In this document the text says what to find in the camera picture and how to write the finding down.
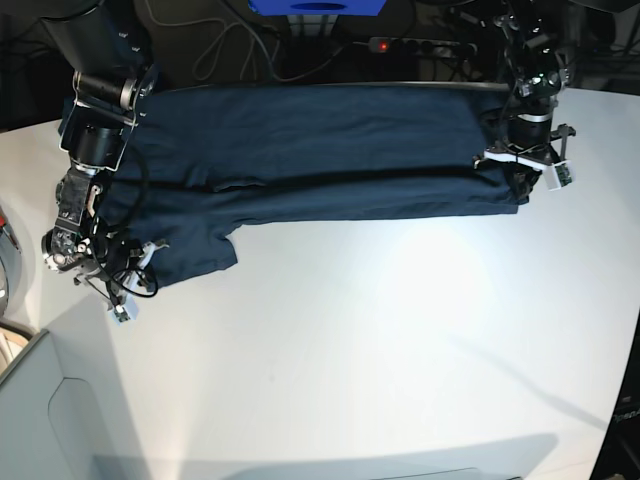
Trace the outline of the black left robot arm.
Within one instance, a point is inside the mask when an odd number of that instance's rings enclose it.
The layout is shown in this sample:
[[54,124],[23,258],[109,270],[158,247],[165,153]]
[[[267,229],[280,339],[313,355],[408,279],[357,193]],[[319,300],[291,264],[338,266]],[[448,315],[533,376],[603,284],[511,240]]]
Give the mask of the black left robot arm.
[[507,1],[505,5],[506,12],[494,24],[505,38],[509,96],[503,106],[481,114],[480,122],[495,135],[495,142],[474,162],[477,167],[500,163],[514,195],[524,201],[539,179],[551,191],[573,183],[566,152],[576,130],[566,123],[553,125],[568,71],[535,4]]

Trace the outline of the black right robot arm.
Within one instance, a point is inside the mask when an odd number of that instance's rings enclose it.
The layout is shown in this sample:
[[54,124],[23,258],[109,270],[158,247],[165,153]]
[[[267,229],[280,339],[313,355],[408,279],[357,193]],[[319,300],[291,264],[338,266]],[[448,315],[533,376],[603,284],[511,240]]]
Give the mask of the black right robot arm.
[[77,284],[99,280],[115,308],[129,297],[152,298],[159,282],[149,254],[129,236],[149,189],[139,154],[137,197],[121,219],[104,218],[103,203],[125,158],[157,78],[150,37],[131,1],[65,1],[43,19],[74,69],[74,99],[63,120],[60,147],[70,167],[56,187],[57,216],[42,238],[49,268],[72,272]]

